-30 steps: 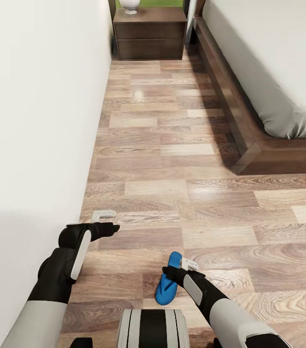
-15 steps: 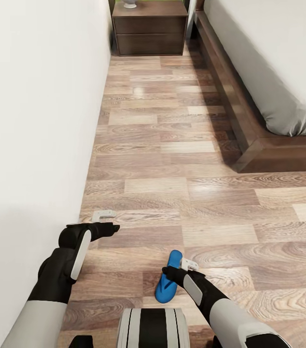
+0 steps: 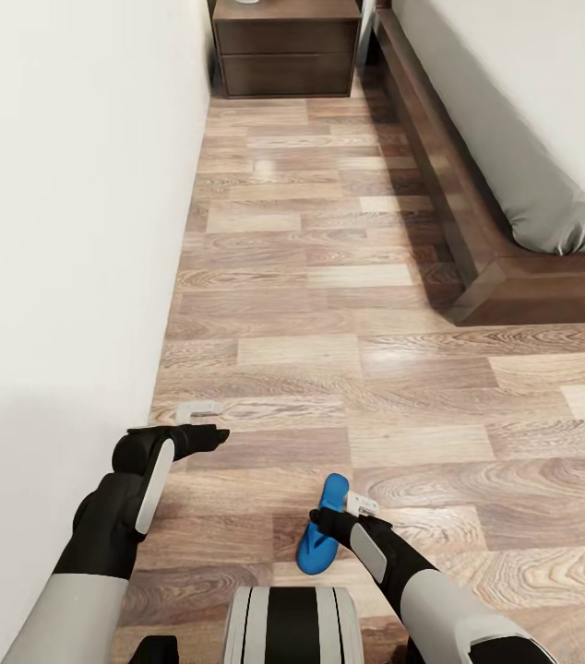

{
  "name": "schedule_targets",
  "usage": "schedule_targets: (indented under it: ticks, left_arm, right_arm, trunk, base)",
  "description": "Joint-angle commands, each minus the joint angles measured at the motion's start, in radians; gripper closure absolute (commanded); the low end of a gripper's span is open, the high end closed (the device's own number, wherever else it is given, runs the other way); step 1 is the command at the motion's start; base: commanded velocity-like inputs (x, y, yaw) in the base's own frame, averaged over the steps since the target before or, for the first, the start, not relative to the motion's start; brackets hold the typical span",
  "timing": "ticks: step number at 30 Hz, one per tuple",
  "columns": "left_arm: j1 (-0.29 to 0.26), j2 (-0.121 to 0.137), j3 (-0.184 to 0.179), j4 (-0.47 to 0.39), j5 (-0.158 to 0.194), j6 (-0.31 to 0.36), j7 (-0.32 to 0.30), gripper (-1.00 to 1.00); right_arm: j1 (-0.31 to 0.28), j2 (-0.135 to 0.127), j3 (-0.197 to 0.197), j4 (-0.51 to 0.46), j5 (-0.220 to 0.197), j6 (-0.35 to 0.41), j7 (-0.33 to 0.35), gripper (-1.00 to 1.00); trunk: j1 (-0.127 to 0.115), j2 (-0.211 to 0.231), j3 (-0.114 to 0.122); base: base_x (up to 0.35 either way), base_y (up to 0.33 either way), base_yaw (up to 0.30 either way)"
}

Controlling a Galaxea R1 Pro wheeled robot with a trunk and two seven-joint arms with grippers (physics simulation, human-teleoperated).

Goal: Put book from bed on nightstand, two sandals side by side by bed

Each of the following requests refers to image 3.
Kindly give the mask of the robot trunk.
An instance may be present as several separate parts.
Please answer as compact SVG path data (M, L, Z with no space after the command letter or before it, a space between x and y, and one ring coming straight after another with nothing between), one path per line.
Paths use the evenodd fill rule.
M239 587L221 664L364 664L348 587Z

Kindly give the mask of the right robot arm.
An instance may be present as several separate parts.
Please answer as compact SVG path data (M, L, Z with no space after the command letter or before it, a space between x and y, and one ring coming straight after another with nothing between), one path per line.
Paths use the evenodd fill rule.
M376 517L376 501L354 492L341 512L310 512L318 531L351 549L402 620L425 664L556 664L519 625L485 607L438 571L393 524Z

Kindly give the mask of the sandal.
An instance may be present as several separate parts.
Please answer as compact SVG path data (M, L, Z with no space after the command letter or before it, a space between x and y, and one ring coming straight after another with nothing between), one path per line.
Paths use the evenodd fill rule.
M341 512L344 507L342 501L348 494L350 484L339 473L331 473L324 485L324 490L317 510L323 507ZM318 531L318 524L312 523L302 536L297 552L297 562L300 570L307 575L318 575L328 570L337 555L340 543Z

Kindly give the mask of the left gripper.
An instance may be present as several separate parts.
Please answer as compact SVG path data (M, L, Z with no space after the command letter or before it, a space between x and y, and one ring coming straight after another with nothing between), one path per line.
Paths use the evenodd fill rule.
M193 426L193 424L182 424L175 426L182 431L186 437L186 450L183 457L188 457L196 452L215 451L219 444L224 444L230 435L228 429L218 429L215 424L204 424Z

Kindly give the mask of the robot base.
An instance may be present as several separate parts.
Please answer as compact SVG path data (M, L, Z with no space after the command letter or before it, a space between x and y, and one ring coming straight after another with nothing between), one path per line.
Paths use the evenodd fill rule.
M425 664L415 642L409 638L406 664ZM178 664L176 635L148 635L138 645L130 664Z

